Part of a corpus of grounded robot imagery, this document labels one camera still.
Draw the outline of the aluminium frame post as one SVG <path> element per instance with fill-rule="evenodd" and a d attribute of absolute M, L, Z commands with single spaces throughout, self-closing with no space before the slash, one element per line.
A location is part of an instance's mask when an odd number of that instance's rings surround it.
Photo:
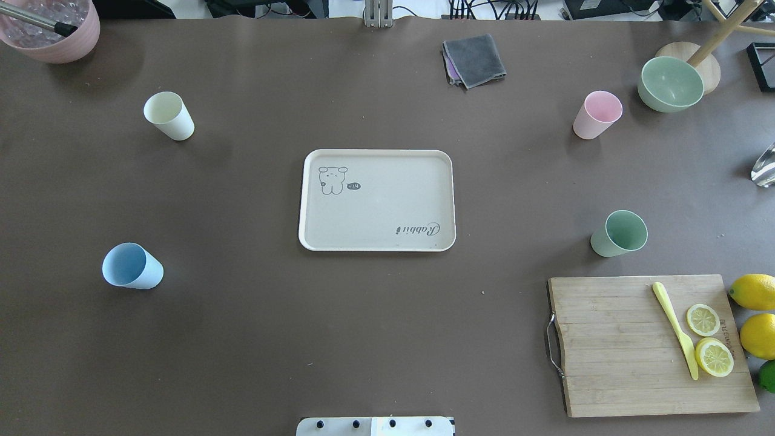
<path fill-rule="evenodd" d="M 363 19 L 369 28 L 393 27 L 393 0 L 365 0 Z"/>

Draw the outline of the yellow plastic knife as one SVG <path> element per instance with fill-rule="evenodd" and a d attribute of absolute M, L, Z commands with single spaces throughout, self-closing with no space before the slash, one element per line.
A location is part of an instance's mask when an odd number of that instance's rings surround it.
<path fill-rule="evenodd" d="M 666 290 L 666 287 L 662 282 L 653 282 L 651 284 L 651 290 L 653 290 L 654 295 L 656 296 L 656 300 L 661 305 L 662 311 L 664 314 L 666 314 L 667 320 L 676 335 L 676 339 L 679 342 L 679 345 L 681 346 L 682 353 L 684 355 L 687 369 L 689 370 L 690 377 L 693 380 L 699 379 L 699 365 L 696 362 L 695 356 L 694 356 L 694 342 L 689 337 L 687 333 L 684 332 L 684 330 L 681 328 L 681 325 L 678 321 L 678 317 L 675 314 L 675 310 L 673 308 L 672 301 L 670 300 L 670 296 Z"/>

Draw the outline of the blue cup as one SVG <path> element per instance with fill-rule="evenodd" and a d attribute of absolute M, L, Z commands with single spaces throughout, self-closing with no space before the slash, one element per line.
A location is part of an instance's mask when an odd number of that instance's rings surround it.
<path fill-rule="evenodd" d="M 114 246 L 102 263 L 106 282 L 128 289 L 152 289 L 163 279 L 163 265 L 137 243 Z"/>

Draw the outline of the grey folded cloth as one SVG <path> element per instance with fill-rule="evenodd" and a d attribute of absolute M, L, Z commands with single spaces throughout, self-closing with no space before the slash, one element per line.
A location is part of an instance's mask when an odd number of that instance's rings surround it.
<path fill-rule="evenodd" d="M 467 89 L 506 77 L 495 39 L 489 33 L 443 41 L 448 82 Z"/>

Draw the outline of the pink cup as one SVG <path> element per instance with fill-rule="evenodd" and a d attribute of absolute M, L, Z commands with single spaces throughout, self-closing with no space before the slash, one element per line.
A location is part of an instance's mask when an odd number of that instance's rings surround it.
<path fill-rule="evenodd" d="M 573 122 L 573 132 L 584 140 L 592 140 L 611 127 L 623 114 L 622 102 L 612 92 L 590 92 Z"/>

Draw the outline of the pink bowl with ice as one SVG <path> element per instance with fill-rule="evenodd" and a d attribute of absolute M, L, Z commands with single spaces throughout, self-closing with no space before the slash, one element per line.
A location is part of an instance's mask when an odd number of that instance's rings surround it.
<path fill-rule="evenodd" d="M 62 36 L 2 14 L 2 42 L 27 57 L 50 64 L 77 61 L 99 40 L 100 21 L 92 1 L 5 1 L 25 11 L 77 28 Z"/>

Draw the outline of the metal scoop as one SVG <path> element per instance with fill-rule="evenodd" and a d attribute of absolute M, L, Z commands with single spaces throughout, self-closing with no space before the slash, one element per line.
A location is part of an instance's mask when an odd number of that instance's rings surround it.
<path fill-rule="evenodd" d="M 774 185 L 774 149 L 775 143 L 772 143 L 752 167 L 750 179 L 759 187 L 769 188 Z"/>

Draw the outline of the cream cup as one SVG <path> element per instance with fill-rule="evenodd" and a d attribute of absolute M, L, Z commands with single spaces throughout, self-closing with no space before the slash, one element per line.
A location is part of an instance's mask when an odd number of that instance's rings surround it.
<path fill-rule="evenodd" d="M 172 91 L 157 92 L 149 97 L 144 104 L 143 115 L 172 140 L 186 140 L 196 129 L 182 98 Z"/>

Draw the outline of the green cup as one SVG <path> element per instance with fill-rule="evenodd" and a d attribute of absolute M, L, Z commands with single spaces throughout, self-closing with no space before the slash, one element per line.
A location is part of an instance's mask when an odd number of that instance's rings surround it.
<path fill-rule="evenodd" d="M 632 211 L 617 210 L 593 232 L 590 246 L 601 257 L 614 257 L 640 250 L 647 240 L 648 229 L 643 219 Z"/>

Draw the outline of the green lime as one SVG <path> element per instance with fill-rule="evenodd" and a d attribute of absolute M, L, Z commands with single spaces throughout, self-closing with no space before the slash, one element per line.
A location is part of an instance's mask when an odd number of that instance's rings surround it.
<path fill-rule="evenodd" d="M 775 361 L 769 360 L 759 367 L 758 384 L 770 394 L 775 394 Z"/>

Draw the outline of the yellow lemon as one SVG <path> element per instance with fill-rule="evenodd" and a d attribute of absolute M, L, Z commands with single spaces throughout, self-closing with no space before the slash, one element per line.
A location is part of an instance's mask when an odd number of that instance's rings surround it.
<path fill-rule="evenodd" d="M 747 274 L 731 284 L 728 295 L 741 307 L 750 310 L 774 310 L 774 277 Z"/>
<path fill-rule="evenodd" d="M 744 350 L 756 358 L 774 359 L 774 315 L 756 314 L 748 318 L 739 332 Z"/>

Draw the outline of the wooden cup tree stand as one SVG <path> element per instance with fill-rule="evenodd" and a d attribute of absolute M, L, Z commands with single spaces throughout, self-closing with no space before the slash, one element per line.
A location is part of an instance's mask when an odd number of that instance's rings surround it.
<path fill-rule="evenodd" d="M 724 16 L 711 1 L 703 1 L 703 5 L 719 22 L 719 28 L 702 46 L 692 42 L 671 42 L 656 52 L 656 57 L 673 57 L 690 64 L 700 74 L 704 83 L 704 94 L 714 91 L 721 79 L 719 61 L 712 52 L 734 31 L 773 36 L 773 30 L 746 27 L 742 23 L 751 16 L 763 1 L 744 1 L 729 17 Z"/>

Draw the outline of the metal muddler in bowl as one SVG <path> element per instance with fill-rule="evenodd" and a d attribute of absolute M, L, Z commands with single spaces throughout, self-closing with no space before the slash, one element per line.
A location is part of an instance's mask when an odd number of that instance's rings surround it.
<path fill-rule="evenodd" d="M 40 16 L 39 14 L 7 2 L 1 2 L 1 14 L 34 25 L 34 27 L 43 28 L 48 32 L 56 33 L 63 37 L 69 37 L 78 30 L 78 27 L 75 25 Z"/>

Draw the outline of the beige rabbit tray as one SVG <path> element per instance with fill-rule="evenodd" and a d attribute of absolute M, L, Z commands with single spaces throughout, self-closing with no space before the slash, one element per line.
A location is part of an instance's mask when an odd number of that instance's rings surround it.
<path fill-rule="evenodd" d="M 305 158 L 298 239 L 306 249 L 441 252 L 456 237 L 445 152 L 319 149 Z"/>

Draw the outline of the green bowl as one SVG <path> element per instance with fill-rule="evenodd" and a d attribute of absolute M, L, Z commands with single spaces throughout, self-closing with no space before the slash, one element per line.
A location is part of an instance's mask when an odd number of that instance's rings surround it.
<path fill-rule="evenodd" d="M 655 57 L 643 65 L 637 89 L 640 99 L 652 110 L 675 113 L 698 103 L 705 93 L 705 83 L 687 62 Z"/>

